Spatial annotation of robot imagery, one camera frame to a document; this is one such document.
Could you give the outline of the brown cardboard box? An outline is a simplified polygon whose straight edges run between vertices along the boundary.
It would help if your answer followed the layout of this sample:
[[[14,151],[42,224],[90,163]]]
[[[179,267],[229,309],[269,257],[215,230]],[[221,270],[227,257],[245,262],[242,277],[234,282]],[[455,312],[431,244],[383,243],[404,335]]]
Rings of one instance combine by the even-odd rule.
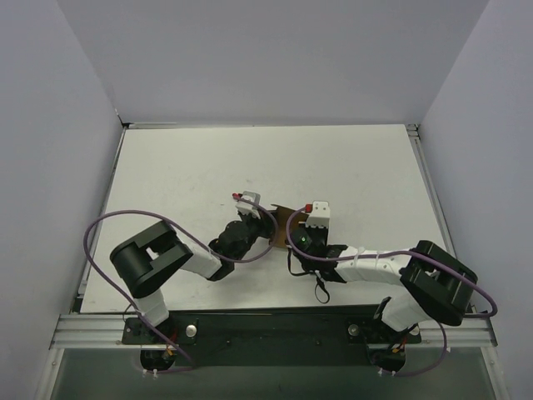
[[[286,246],[286,223],[289,217],[295,212],[294,209],[284,207],[278,204],[272,204],[271,214],[275,217],[278,225],[278,236],[274,241],[275,248],[284,248]],[[304,223],[308,215],[304,212],[299,212],[290,223],[290,229],[297,228],[299,223]]]

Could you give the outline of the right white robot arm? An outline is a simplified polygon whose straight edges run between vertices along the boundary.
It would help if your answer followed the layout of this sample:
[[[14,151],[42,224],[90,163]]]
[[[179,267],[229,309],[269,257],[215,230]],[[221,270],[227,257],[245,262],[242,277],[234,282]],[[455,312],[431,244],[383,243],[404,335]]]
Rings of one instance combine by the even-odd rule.
[[[417,323],[435,320],[461,325],[473,288],[433,264],[408,254],[374,254],[344,244],[329,244],[328,230],[300,223],[286,243],[305,274],[320,283],[384,283],[405,291],[381,302],[376,318],[401,332]]]

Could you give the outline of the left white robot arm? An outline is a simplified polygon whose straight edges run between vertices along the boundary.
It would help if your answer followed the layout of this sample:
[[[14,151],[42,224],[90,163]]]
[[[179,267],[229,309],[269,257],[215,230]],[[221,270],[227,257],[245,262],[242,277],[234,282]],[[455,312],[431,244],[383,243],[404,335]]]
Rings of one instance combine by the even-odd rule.
[[[177,271],[187,271],[216,282],[234,272],[258,238],[271,241],[276,223],[269,212],[237,214],[205,250],[190,239],[180,239],[168,222],[157,222],[115,247],[110,261],[126,283],[137,310],[144,317],[142,334],[163,342],[171,331],[170,313],[162,285]]]

